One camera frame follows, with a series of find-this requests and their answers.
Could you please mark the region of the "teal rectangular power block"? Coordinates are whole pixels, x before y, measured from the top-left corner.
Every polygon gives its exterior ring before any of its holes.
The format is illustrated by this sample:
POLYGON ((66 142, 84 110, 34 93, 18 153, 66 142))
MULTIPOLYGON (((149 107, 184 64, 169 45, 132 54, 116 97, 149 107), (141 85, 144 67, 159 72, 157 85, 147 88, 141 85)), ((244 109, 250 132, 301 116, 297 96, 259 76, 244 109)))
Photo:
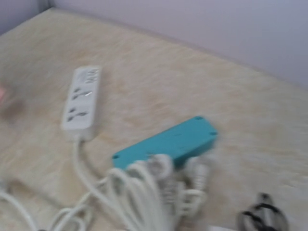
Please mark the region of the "teal rectangular power block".
POLYGON ((126 169, 135 161, 167 154, 179 168, 188 158, 213 148, 217 137, 218 131, 205 118, 196 116, 116 152, 112 156, 113 167, 126 169))

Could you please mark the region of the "pink socket block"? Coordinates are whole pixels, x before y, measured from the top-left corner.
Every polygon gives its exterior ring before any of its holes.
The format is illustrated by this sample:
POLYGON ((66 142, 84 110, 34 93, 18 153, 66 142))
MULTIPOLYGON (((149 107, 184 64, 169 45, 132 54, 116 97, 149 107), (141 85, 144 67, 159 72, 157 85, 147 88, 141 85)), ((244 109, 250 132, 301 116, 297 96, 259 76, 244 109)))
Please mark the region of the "pink socket block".
POLYGON ((0 85, 0 103, 5 100, 7 90, 3 85, 0 85))

